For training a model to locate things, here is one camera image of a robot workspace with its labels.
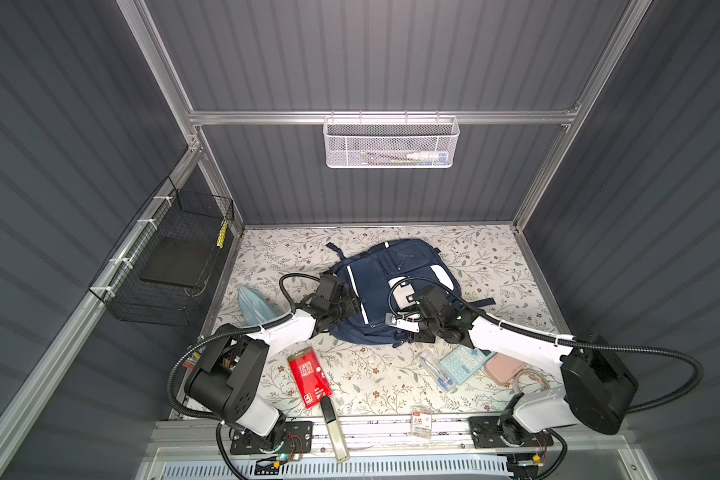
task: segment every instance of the gray wall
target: gray wall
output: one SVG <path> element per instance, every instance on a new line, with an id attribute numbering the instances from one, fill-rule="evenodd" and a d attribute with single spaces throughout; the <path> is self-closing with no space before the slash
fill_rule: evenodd
<path id="1" fill-rule="evenodd" d="M 317 126 L 204 127 L 246 224 L 512 220 L 561 128 L 461 127 L 454 166 L 326 166 Z"/>
<path id="2" fill-rule="evenodd" d="M 0 414 L 185 148 L 114 2 L 0 2 Z M 6 478 L 130 473 L 186 337 L 103 319 Z"/>
<path id="3" fill-rule="evenodd" d="M 147 1 L 195 110 L 570 108 L 625 4 Z M 450 169 L 369 172 L 327 168 L 319 128 L 206 128 L 247 224 L 511 220 L 558 130 L 462 126 Z"/>
<path id="4" fill-rule="evenodd" d="M 526 235 L 572 330 L 704 364 L 628 419 L 662 478 L 720 478 L 720 1 L 654 2 Z M 688 374 L 635 357 L 638 401 Z"/>

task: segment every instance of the backpack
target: backpack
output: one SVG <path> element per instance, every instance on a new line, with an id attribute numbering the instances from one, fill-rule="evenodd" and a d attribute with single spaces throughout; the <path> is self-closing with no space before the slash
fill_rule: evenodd
<path id="1" fill-rule="evenodd" d="M 339 340 L 361 345 L 384 345 L 391 343 L 398 347 L 411 340 L 409 333 L 386 324 L 386 314 L 389 312 L 387 300 L 391 285 L 406 276 L 422 276 L 437 280 L 449 286 L 454 292 L 461 295 L 461 287 L 448 267 L 440 258 L 440 249 L 433 248 L 418 238 L 390 240 L 372 246 L 365 252 L 344 256 L 340 248 L 334 244 L 327 244 L 327 248 L 334 250 L 340 261 L 328 269 L 329 274 L 342 278 L 355 293 L 362 299 L 362 312 L 347 319 L 336 322 L 328 332 Z M 392 306 L 396 311 L 409 307 L 405 295 L 423 289 L 427 282 L 414 280 L 410 287 L 399 287 L 392 299 Z M 450 294 L 447 297 L 455 301 Z M 483 305 L 493 304 L 491 299 L 482 301 Z"/>

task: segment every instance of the red package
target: red package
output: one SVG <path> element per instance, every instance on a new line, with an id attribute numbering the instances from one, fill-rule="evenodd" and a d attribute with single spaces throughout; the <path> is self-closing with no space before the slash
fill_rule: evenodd
<path id="1" fill-rule="evenodd" d="M 320 398 L 333 395 L 326 373 L 310 346 L 288 357 L 288 364 L 307 408 L 320 403 Z"/>

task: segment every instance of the light blue cloth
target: light blue cloth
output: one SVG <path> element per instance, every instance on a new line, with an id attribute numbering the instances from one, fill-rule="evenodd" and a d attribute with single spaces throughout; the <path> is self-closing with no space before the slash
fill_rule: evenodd
<path id="1" fill-rule="evenodd" d="M 237 289 L 237 302 L 246 326 L 261 325 L 278 317 L 278 313 L 264 300 L 261 293 L 245 285 L 240 285 Z"/>

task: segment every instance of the qr code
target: qr code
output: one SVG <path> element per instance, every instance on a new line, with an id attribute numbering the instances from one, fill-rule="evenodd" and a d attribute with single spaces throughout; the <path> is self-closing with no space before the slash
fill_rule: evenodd
<path id="1" fill-rule="evenodd" d="M 298 366 L 298 372 L 302 374 L 302 377 L 310 376 L 314 371 L 315 369 L 312 368 L 311 362 L 302 363 Z"/>

